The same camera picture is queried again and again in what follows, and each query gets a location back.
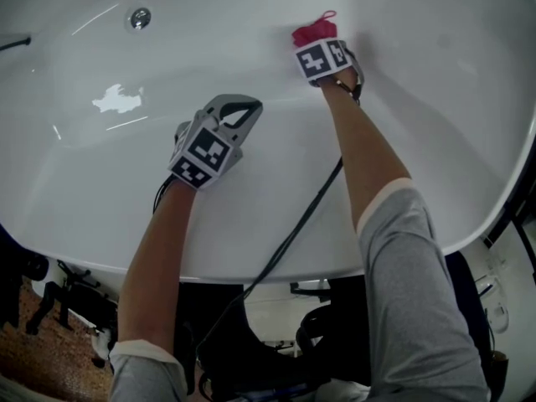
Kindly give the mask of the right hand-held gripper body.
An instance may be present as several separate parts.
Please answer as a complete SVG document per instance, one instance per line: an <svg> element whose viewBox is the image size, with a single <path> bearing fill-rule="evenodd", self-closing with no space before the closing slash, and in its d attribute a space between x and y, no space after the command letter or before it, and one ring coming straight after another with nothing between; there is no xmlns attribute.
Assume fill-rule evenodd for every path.
<svg viewBox="0 0 536 402"><path fill-rule="evenodd" d="M363 88L363 71L346 43L339 39L319 39L310 44L294 49L294 56L306 81L318 87L323 78L335 78L335 74L345 69L352 69L357 76L355 86L348 86L341 80L335 80L354 100L359 100Z"/></svg>

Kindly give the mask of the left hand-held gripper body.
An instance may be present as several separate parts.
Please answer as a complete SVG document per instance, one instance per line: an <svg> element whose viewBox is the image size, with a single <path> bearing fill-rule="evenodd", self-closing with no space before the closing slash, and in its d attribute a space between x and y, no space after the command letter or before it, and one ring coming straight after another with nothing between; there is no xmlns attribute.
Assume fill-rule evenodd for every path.
<svg viewBox="0 0 536 402"><path fill-rule="evenodd" d="M194 189L204 189L225 175L243 152L231 144L215 116L197 111L176 131L167 170Z"/></svg>

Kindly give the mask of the pink cleaning cloth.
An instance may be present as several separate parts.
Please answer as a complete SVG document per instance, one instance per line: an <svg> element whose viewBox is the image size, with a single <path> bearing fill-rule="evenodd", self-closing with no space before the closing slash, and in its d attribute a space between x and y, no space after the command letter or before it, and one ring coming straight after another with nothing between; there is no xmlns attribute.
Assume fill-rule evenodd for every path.
<svg viewBox="0 0 536 402"><path fill-rule="evenodd" d="M338 27L331 21L337 12L328 10L313 23L301 26L292 34L292 42L295 48L301 48L320 39L331 39L338 36Z"/></svg>

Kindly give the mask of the white bathtub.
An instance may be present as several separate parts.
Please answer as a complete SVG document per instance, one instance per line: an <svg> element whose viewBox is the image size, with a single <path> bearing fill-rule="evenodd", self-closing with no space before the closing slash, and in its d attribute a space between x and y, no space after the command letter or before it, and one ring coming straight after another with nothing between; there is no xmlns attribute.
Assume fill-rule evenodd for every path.
<svg viewBox="0 0 536 402"><path fill-rule="evenodd" d="M137 8L152 13L139 31ZM292 31L327 10L442 251L470 244L536 135L536 0L0 0L0 225L42 255L125 271L177 126L250 95L263 113L198 194L182 275L253 280L340 157L292 52Z"/></svg>

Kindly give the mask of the person's left forearm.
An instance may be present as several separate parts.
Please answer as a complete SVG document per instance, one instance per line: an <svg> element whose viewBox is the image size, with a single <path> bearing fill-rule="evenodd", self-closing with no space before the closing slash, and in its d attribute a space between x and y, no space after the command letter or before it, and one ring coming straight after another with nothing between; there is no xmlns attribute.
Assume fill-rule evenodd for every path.
<svg viewBox="0 0 536 402"><path fill-rule="evenodd" d="M126 274L118 304L118 340L146 340L173 352L183 247L196 191L171 183Z"/></svg>

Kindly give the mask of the person's right forearm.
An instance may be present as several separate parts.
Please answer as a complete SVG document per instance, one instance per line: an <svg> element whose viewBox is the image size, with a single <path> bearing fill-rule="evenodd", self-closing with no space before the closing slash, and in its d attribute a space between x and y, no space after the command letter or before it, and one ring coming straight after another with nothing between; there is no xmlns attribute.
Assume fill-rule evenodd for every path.
<svg viewBox="0 0 536 402"><path fill-rule="evenodd" d="M410 174L393 148L350 95L358 85L351 69L321 78L318 85L332 113L342 153L353 225L389 183Z"/></svg>

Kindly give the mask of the chrome bathtub drain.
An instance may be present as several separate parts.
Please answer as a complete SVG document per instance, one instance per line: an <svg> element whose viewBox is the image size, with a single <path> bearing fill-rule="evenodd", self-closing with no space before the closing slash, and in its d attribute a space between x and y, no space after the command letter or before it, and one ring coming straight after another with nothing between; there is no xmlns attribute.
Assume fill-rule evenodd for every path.
<svg viewBox="0 0 536 402"><path fill-rule="evenodd" d="M148 8L137 8L129 17L129 24L134 30L139 31L148 26L151 20L152 13Z"/></svg>

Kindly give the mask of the person's legs black trousers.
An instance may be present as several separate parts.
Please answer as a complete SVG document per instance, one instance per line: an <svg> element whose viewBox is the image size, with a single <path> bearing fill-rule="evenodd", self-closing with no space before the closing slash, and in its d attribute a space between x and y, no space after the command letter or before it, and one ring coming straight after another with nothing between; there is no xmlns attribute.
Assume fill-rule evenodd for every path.
<svg viewBox="0 0 536 402"><path fill-rule="evenodd" d="M368 307L363 276L332 279L327 298L300 321L293 358L250 328L242 285L182 283L173 354L187 392L212 387L214 402L236 397L289 400L324 384L371 384Z"/></svg>

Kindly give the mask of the black office chair base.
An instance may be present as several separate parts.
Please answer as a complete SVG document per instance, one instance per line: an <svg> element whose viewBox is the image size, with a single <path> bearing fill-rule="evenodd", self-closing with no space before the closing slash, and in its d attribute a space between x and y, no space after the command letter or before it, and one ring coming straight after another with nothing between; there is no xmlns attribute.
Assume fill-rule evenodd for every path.
<svg viewBox="0 0 536 402"><path fill-rule="evenodd" d="M73 271L61 260L58 267L64 273L63 281L60 284L54 281L45 284L39 308L26 323L26 333L37 335L41 322L58 302L59 316L55 320L61 327L73 331L69 324L72 312L81 321L93 325L98 332L109 330L111 337L116 338L117 301L105 291L90 270Z"/></svg>

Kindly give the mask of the person's grey and white top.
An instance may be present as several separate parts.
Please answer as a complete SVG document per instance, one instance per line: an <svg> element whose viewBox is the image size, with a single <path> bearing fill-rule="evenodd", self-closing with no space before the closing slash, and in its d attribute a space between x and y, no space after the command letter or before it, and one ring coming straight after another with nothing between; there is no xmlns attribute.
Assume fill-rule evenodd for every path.
<svg viewBox="0 0 536 402"><path fill-rule="evenodd" d="M324 384L291 402L489 402L425 202L409 179L386 185L355 227L364 264L372 384ZM110 402L184 402L183 366L146 341L111 352Z"/></svg>

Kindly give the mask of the white plastic appliance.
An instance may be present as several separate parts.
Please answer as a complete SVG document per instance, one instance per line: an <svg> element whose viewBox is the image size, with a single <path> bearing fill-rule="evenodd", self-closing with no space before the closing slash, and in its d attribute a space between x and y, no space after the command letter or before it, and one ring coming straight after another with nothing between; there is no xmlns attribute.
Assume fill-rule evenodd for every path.
<svg viewBox="0 0 536 402"><path fill-rule="evenodd" d="M496 261L481 240L475 242L472 266L478 296L488 323L494 332L505 333L510 322L506 292Z"/></svg>

